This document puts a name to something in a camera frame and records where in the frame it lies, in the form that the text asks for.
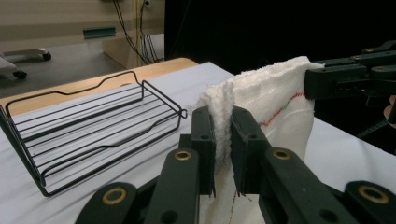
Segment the wire basket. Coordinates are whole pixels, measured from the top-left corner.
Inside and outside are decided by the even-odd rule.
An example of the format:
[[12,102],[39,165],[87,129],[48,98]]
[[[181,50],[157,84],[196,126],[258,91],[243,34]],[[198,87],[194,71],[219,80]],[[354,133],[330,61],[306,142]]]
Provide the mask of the wire basket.
[[[134,84],[12,117],[15,103],[46,95],[71,96],[119,76]],[[97,86],[64,93],[49,91],[0,106],[0,125],[46,197],[133,156],[176,131],[187,111],[146,80],[128,71]]]

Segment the fabric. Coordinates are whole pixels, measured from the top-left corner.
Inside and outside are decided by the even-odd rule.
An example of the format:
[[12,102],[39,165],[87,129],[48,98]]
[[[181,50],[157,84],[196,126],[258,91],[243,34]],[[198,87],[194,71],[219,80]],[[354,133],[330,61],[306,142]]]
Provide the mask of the fabric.
[[304,160],[314,120],[314,101],[304,97],[304,74],[321,68],[307,57],[296,57],[258,70],[243,72],[210,86],[190,108],[207,105],[216,139],[217,197],[201,196],[200,223],[264,223],[258,195],[234,197],[230,158],[230,116],[237,105],[250,111],[272,147],[294,151]]

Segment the power outlet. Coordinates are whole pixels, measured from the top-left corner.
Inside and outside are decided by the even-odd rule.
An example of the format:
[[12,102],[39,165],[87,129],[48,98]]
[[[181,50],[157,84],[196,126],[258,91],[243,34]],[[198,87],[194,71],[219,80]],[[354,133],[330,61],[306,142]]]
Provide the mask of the power outlet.
[[143,0],[143,4],[145,4],[145,8],[152,8],[152,0]]

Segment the office chair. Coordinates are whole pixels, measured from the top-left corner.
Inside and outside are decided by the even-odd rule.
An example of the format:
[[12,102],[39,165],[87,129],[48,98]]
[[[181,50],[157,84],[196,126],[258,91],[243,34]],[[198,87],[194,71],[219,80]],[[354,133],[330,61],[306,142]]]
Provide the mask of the office chair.
[[22,54],[41,54],[43,56],[44,61],[48,61],[51,59],[50,53],[46,49],[26,49],[26,50],[18,50],[18,51],[10,51],[10,52],[0,52],[0,73],[12,73],[14,77],[19,79],[25,79],[27,74],[22,70],[18,69],[18,67],[8,62],[5,57],[11,55],[22,55]]

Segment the chair wheel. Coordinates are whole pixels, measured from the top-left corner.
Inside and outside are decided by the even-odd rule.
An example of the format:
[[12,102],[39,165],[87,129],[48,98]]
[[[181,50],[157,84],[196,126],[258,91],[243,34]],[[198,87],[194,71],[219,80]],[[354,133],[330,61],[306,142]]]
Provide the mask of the chair wheel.
[[14,72],[13,74],[14,74],[14,77],[17,77],[19,79],[25,79],[27,76],[27,74],[22,71]]
[[44,61],[49,61],[52,58],[52,56],[50,55],[50,53],[45,53],[43,54],[43,59]]

